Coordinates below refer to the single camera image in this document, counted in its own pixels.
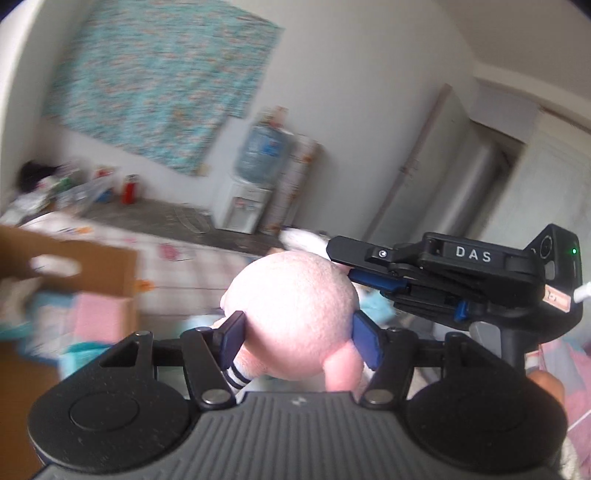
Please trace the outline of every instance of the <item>textured grip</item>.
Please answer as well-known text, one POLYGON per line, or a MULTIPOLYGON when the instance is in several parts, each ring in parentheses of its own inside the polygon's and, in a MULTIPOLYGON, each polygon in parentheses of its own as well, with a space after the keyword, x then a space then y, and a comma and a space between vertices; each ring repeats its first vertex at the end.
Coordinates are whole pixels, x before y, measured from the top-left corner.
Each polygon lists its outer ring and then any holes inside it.
POLYGON ((51 465, 38 480, 560 480, 547 468, 466 472, 430 456, 390 412, 348 393, 249 393, 201 416, 175 451, 134 471, 85 475, 51 465))

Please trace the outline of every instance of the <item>screw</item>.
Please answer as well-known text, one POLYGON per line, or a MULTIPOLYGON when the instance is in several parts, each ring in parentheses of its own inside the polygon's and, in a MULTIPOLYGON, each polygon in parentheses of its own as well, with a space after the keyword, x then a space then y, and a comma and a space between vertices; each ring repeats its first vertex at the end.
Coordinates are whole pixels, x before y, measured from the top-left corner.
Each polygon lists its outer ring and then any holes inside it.
POLYGON ((211 390, 206 390, 203 395, 201 395, 201 398, 208 405, 221 405, 230 400, 232 396, 226 390, 212 388, 211 390))
POLYGON ((363 396, 372 405, 386 405, 386 403, 390 403, 394 399, 392 392, 382 388, 369 390, 363 396))

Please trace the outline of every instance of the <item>plush toy leg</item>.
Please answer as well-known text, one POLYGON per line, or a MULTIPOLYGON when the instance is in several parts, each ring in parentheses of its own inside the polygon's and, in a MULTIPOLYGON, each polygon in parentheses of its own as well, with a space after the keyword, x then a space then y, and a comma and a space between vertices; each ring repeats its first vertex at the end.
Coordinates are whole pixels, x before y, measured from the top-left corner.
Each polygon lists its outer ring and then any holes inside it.
POLYGON ((327 391, 356 391, 363 373, 363 359, 353 340, 327 357, 323 369, 327 391))
MULTIPOLYGON (((212 328, 220 328, 226 317, 219 319, 212 328)), ((251 380, 267 373, 267 368, 246 347, 240 348, 232 366, 223 374, 234 393, 246 387, 251 380)))

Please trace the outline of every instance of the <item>teal tapestry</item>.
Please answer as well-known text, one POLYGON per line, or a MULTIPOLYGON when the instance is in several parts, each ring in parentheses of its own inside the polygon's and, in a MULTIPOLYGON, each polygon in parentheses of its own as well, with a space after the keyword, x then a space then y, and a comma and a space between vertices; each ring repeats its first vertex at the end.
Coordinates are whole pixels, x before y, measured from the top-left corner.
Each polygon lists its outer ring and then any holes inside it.
POLYGON ((227 116, 244 116, 280 32, 221 0, 99 0, 44 114, 195 174, 227 116))

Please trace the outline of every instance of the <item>ceiling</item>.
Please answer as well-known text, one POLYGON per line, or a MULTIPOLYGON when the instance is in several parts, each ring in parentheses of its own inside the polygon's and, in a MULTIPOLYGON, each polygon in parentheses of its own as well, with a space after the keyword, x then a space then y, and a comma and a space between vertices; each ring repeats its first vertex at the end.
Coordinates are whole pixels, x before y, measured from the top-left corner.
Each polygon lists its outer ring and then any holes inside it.
POLYGON ((507 86, 515 90, 527 90, 530 84, 534 96, 545 88, 548 96, 562 96, 575 109, 576 96, 591 118, 591 20, 574 3, 436 1, 472 48, 477 77, 487 80, 490 75, 492 83, 514 81, 519 86, 507 86))

